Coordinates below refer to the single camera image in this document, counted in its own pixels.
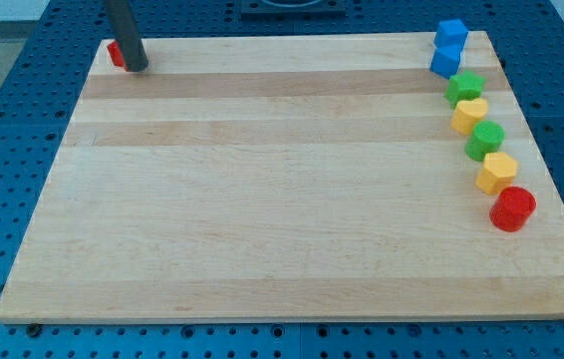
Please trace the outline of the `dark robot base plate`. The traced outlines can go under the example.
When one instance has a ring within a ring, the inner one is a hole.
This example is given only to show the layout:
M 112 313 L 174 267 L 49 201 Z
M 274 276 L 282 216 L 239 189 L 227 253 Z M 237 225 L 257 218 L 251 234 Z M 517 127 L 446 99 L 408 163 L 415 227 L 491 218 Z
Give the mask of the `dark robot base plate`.
M 242 19 L 346 13 L 345 0 L 239 0 L 237 5 Z

